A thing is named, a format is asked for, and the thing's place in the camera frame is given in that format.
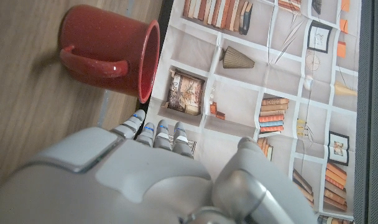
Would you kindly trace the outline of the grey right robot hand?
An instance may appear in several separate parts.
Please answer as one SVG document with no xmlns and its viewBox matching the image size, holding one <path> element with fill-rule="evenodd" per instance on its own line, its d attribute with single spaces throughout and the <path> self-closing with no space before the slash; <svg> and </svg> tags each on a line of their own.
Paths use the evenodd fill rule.
<svg viewBox="0 0 378 224">
<path fill-rule="evenodd" d="M 315 223 L 308 200 L 244 137 L 216 179 L 182 123 L 136 111 L 37 153 L 0 188 L 0 223 Z"/>
</svg>

